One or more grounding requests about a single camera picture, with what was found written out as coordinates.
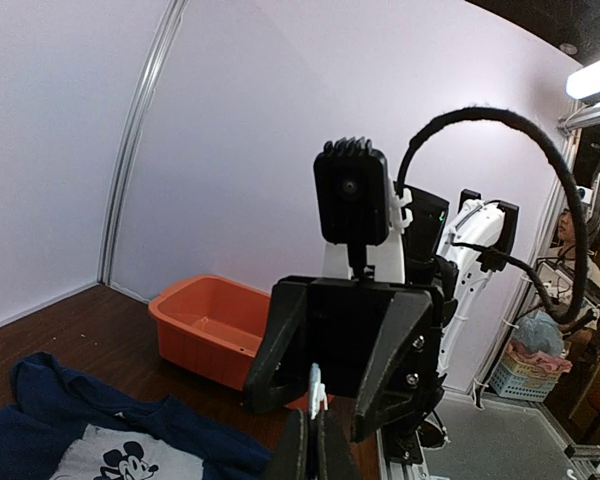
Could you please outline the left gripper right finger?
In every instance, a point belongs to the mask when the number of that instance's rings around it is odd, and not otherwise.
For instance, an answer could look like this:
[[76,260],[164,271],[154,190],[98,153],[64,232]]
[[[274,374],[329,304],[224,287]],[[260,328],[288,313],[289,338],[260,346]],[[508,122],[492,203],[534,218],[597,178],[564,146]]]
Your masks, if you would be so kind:
[[316,478],[319,480],[361,480],[362,475],[352,455],[337,418],[327,410],[316,419]]

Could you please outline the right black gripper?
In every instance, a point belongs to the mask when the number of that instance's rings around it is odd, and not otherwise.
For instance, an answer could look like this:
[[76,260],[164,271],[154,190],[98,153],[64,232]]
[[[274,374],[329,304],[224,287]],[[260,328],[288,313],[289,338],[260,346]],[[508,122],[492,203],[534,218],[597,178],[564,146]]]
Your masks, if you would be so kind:
[[329,393],[355,398],[352,440],[441,398],[444,297],[436,286],[289,276],[273,287],[265,333],[244,384],[245,409],[269,413],[304,397],[317,363]]

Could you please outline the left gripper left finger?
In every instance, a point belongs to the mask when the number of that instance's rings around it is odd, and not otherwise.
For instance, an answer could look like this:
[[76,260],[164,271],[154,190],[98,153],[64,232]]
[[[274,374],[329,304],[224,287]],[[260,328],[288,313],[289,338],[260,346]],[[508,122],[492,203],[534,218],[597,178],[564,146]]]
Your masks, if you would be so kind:
[[316,478],[316,428],[308,412],[292,410],[269,462],[269,478]]

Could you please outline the portrait round brooch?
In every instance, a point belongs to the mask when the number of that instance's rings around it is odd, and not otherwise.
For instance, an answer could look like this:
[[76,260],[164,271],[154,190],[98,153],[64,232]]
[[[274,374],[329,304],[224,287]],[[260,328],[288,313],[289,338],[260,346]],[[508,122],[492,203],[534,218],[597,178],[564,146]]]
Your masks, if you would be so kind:
[[313,363],[309,372],[308,413],[315,420],[322,410],[328,409],[328,396],[325,384],[322,382],[321,369]]

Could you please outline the navy white clothing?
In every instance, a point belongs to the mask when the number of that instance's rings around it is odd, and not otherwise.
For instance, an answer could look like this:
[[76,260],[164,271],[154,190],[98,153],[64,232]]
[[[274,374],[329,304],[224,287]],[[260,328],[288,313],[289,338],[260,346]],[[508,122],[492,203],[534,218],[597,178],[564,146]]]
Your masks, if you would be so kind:
[[139,401],[39,352],[11,369],[0,479],[259,479],[271,452],[173,396]]

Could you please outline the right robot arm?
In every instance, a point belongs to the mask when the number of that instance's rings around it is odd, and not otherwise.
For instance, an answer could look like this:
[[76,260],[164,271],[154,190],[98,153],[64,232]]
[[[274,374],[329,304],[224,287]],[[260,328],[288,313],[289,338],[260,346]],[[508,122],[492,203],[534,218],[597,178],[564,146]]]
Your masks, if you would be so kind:
[[244,385],[250,412],[299,399],[312,366],[328,393],[354,400],[353,441],[378,429],[410,438],[435,410],[472,304],[504,268],[518,209],[465,190],[449,218],[446,200],[418,188],[411,196],[396,281],[378,261],[363,280],[291,275],[274,285]]

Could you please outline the orange plastic bin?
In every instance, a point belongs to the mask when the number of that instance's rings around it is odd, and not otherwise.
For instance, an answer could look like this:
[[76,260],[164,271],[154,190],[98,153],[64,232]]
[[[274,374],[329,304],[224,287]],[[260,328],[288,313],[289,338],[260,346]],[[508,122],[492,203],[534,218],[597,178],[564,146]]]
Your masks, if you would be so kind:
[[149,303],[161,357],[241,391],[264,337],[270,296],[203,275],[177,282]]

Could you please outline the white plastic basket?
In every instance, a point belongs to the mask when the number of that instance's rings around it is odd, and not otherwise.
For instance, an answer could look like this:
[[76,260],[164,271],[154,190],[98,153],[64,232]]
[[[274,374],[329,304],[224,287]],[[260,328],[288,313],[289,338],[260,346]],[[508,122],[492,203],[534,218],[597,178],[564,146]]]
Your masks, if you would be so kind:
[[521,344],[510,343],[496,365],[489,386],[505,399],[542,403],[572,363],[545,352],[529,354]]

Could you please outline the person in background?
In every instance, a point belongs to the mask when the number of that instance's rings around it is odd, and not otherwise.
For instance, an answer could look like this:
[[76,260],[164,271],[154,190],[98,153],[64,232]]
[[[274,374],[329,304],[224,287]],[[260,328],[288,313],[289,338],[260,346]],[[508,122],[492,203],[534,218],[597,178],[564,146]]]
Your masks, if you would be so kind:
[[[576,261],[576,236],[572,214],[569,209],[564,209],[559,216],[557,237],[560,246],[554,251],[556,257],[561,259],[571,270],[574,270]],[[591,258],[587,259],[587,264],[588,279],[600,289],[600,268]]]

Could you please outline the ceiling light bar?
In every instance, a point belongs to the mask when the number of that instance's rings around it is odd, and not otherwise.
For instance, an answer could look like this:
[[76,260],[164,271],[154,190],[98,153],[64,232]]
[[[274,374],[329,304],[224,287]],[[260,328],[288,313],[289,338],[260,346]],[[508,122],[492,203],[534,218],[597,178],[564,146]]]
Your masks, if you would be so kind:
[[567,78],[565,90],[575,100],[600,101],[600,60],[572,73]]

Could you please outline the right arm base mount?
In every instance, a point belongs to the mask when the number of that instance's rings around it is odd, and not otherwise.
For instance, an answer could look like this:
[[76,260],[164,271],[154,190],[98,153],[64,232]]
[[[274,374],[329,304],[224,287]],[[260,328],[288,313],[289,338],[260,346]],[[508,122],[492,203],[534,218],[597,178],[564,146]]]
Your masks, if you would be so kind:
[[423,465],[425,450],[440,450],[449,442],[448,430],[441,417],[433,411],[415,429],[408,429],[401,419],[381,430],[384,458],[402,465]]

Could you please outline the right aluminium frame post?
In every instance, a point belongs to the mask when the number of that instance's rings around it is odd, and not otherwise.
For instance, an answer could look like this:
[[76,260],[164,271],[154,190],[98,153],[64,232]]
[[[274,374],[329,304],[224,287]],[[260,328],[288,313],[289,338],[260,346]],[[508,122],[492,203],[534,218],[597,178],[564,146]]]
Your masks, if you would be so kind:
[[112,284],[124,201],[141,142],[145,118],[188,4],[189,1],[185,0],[166,3],[153,33],[126,114],[110,182],[98,263],[97,282],[107,287]]

